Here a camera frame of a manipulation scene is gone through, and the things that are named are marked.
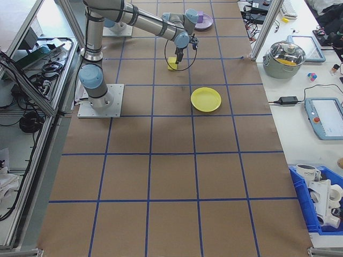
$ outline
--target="power adapter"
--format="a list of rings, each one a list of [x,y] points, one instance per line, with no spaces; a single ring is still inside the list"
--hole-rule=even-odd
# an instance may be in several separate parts
[[[26,94],[20,89],[18,84],[14,84],[11,89],[11,94],[13,97],[26,97]]]
[[[277,101],[274,101],[272,103],[277,103],[281,105],[291,105],[291,104],[297,104],[300,101],[296,96],[282,96]]]

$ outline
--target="pot handle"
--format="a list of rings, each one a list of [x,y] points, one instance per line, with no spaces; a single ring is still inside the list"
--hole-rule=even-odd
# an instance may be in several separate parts
[[[268,65],[269,65],[269,58],[267,59],[267,56],[266,56],[266,55],[263,56],[263,64],[264,64],[265,66],[268,66]]]
[[[287,71],[287,72],[292,72],[293,71],[293,67],[282,67],[282,69],[284,71]]]

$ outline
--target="pot lid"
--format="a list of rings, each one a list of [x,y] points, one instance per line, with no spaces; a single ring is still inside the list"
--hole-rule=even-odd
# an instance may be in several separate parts
[[[270,47],[270,55],[279,63],[298,66],[306,61],[305,51],[296,44],[281,41]]]

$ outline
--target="purple plate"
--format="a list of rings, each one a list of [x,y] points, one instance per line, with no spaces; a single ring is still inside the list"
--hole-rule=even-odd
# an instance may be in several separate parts
[[[213,24],[213,19],[211,16],[204,14],[203,22],[202,23],[196,23],[195,29],[202,31],[204,29],[207,29],[211,27]]]

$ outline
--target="keyboard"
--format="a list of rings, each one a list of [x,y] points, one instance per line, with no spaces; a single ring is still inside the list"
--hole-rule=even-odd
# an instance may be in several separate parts
[[[295,20],[298,16],[298,14],[294,11],[290,0],[284,0],[280,9],[280,13],[282,17],[285,17],[290,20]]]

